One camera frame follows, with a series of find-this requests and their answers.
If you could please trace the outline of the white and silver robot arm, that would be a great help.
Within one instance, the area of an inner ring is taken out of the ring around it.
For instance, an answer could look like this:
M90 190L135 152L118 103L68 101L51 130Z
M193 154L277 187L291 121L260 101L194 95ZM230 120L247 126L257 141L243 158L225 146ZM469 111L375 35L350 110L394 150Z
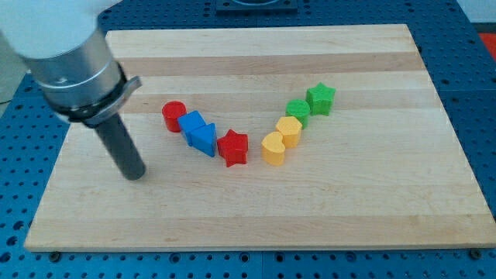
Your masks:
M1 31L62 118L97 126L140 87L115 60L98 16L118 0L1 0Z

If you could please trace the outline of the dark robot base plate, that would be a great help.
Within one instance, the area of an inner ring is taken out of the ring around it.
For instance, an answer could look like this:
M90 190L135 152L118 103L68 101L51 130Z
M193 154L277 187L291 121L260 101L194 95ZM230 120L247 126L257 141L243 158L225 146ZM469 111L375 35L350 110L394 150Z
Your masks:
M297 0L215 0L217 14L245 12L294 12Z

